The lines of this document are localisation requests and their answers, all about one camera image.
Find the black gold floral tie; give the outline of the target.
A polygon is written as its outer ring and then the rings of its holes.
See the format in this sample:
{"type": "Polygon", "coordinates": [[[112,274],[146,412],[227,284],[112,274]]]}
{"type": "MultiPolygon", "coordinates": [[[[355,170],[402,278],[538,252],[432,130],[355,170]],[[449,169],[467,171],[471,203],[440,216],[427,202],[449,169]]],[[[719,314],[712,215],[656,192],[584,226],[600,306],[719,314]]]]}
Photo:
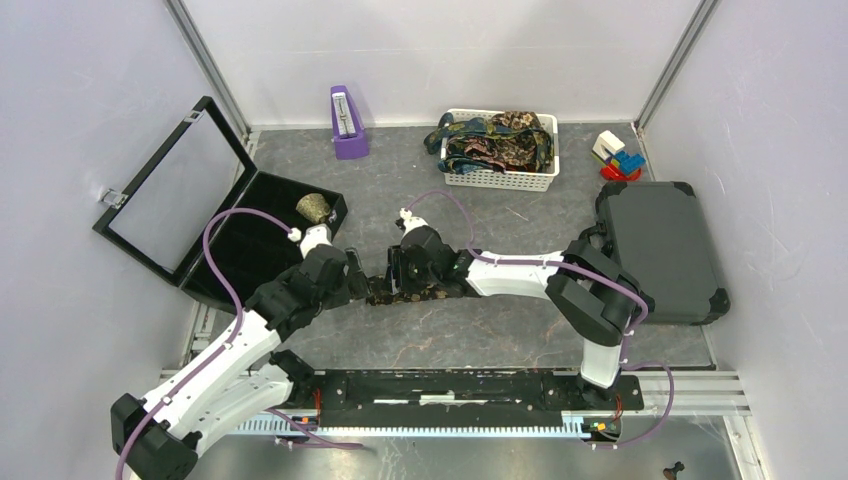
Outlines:
{"type": "Polygon", "coordinates": [[[388,306],[405,303],[420,303],[432,300],[445,300],[462,298],[461,290],[444,288],[438,285],[413,289],[412,291],[395,291],[391,281],[382,275],[375,275],[367,279],[369,295],[365,302],[369,306],[388,306]]]}

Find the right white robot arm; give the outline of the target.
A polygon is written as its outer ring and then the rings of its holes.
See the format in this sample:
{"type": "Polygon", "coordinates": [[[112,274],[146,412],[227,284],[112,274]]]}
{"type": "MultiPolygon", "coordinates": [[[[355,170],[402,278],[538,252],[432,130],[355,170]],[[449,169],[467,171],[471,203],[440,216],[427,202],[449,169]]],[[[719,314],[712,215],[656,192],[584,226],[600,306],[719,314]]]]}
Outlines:
{"type": "Polygon", "coordinates": [[[388,250],[381,304],[440,298],[528,297],[550,301],[583,339],[577,392],[591,408],[618,393],[625,339],[650,311],[639,282],[586,238],[563,251],[503,255],[455,250],[430,226],[405,231],[388,250]]]}

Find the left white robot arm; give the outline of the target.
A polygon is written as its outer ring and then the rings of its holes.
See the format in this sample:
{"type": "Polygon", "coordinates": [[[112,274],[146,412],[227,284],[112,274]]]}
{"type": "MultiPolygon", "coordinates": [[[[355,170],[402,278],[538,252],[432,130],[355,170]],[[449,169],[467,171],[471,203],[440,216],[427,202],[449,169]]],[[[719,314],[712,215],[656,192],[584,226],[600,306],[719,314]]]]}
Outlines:
{"type": "Polygon", "coordinates": [[[302,407],[316,390],[314,369],[277,348],[325,310],[368,294],[358,253],[318,244],[260,285],[227,329],[183,369],[141,398],[110,410],[115,478],[184,479],[225,434],[266,409],[302,407]]]}

